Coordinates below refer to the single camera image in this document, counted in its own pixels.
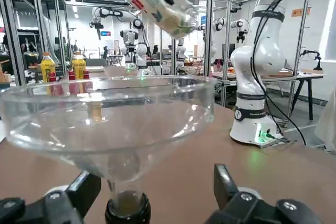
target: wooden table surface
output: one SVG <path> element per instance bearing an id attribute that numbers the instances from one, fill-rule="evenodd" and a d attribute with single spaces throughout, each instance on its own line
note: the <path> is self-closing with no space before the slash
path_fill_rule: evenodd
<path id="1" fill-rule="evenodd" d="M 260 192 L 274 204 L 293 198 L 311 207 L 324 221 L 336 218 L 336 158 L 302 144 L 260 150 L 233 142 L 229 130 L 234 114 L 215 106 L 215 120 L 187 138 L 141 179 L 152 205 L 152 222 L 203 223 L 218 208 L 213 195 L 215 163 L 227 165 L 238 186 Z M 66 163 L 0 144 L 0 198 L 40 198 L 55 186 L 70 183 L 79 170 Z M 103 224 L 109 190 L 102 190 L 85 221 Z"/>

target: yellow juice bottle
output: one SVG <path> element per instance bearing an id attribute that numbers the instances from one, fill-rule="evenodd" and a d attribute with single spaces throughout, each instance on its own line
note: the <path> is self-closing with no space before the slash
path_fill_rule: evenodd
<path id="1" fill-rule="evenodd" d="M 56 72 L 56 65 L 51 59 L 49 52 L 43 52 L 43 60 L 41 62 L 41 71 L 43 76 L 43 82 L 49 82 L 49 74 Z"/>
<path id="2" fill-rule="evenodd" d="M 72 60 L 72 68 L 75 72 L 76 80 L 84 79 L 84 70 L 86 67 L 85 60 L 80 52 L 75 52 L 75 58 Z"/>

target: white robotic arm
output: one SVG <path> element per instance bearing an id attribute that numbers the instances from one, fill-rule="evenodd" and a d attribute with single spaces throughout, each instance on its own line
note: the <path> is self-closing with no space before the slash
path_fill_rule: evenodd
<path id="1" fill-rule="evenodd" d="M 264 147 L 282 138 L 266 114 L 266 90 L 260 76 L 277 73 L 285 64 L 279 45 L 285 11 L 282 0 L 259 0 L 250 22 L 249 45 L 231 55 L 238 90 L 230 136 L 236 141 Z"/>
<path id="2" fill-rule="evenodd" d="M 143 22 L 137 18 L 134 14 L 124 11 L 124 10 L 114 10 L 107 7 L 96 7 L 92 9 L 92 22 L 89 24 L 91 28 L 97 30 L 99 39 L 100 39 L 100 29 L 103 29 L 104 26 L 101 24 L 102 18 L 107 18 L 109 16 L 116 17 L 120 22 L 130 22 L 134 28 L 138 30 L 138 33 L 134 30 L 122 30 L 120 31 L 120 36 L 123 38 L 126 50 L 122 50 L 123 55 L 125 56 L 125 67 L 133 68 L 133 55 L 136 53 L 136 66 L 141 72 L 141 75 L 149 75 L 147 68 L 147 45 L 145 42 L 144 36 L 144 27 Z"/>
<path id="3" fill-rule="evenodd" d="M 237 43 L 241 41 L 244 43 L 246 35 L 249 33 L 250 30 L 250 23 L 246 19 L 240 19 L 234 22 L 231 22 L 232 29 L 237 28 Z"/>

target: person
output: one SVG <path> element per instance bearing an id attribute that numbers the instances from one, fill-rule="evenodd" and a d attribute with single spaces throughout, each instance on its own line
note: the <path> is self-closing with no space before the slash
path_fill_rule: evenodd
<path id="1" fill-rule="evenodd" d="M 104 46 L 104 54 L 103 54 L 103 59 L 106 60 L 108 54 L 107 46 Z"/>

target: bottle cap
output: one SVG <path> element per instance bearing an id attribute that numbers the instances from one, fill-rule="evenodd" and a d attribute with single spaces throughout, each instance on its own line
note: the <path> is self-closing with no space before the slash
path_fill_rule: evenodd
<path id="1" fill-rule="evenodd" d="M 56 81 L 56 73 L 55 72 L 51 72 L 49 74 L 49 82 L 54 82 Z"/>
<path id="2" fill-rule="evenodd" d="M 83 71 L 83 74 L 84 74 L 84 79 L 90 79 L 89 70 L 85 69 Z"/>
<path id="3" fill-rule="evenodd" d="M 69 81 L 73 81 L 76 79 L 75 73 L 72 70 L 69 70 L 68 74 L 69 74 Z"/>

